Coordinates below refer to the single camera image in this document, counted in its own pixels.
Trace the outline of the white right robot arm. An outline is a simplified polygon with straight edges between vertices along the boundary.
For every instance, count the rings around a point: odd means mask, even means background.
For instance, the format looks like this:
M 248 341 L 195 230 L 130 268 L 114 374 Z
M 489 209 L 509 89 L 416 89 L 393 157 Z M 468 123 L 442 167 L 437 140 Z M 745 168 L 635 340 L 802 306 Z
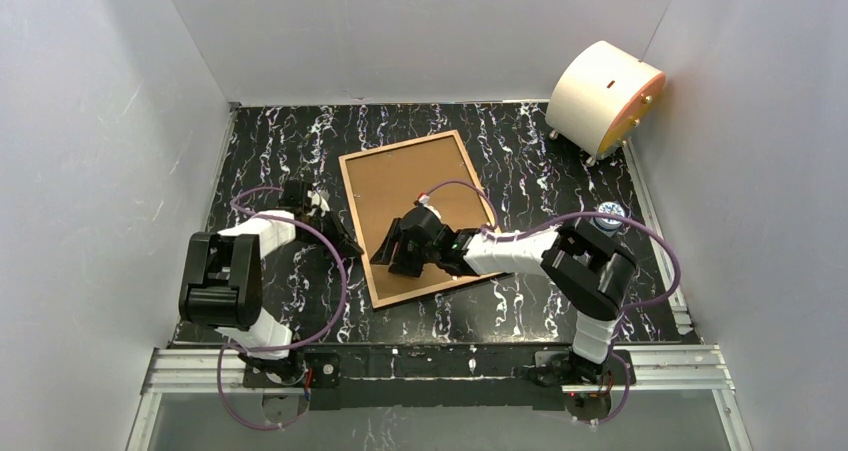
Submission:
M 455 277 L 545 276 L 578 312 L 572 353 L 593 365 L 608 358 L 637 271 L 630 252 L 582 218 L 534 232 L 495 233 L 485 227 L 453 229 L 424 205 L 392 221 L 369 262 L 414 278 L 428 264 Z

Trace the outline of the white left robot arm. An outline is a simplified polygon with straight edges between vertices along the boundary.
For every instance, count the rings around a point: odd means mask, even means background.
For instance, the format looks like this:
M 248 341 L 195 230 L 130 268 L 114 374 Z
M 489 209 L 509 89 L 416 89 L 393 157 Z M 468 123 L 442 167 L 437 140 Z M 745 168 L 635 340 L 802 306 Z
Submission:
M 299 346 L 294 332 L 263 306 L 264 258 L 292 243 L 323 244 L 338 264 L 364 250 L 311 182 L 285 181 L 276 188 L 281 196 L 271 210 L 252 212 L 239 205 L 248 195 L 273 190 L 260 186 L 231 200 L 249 216 L 246 221 L 190 237 L 178 310 L 183 321 L 230 338 L 247 356 L 279 361 Z

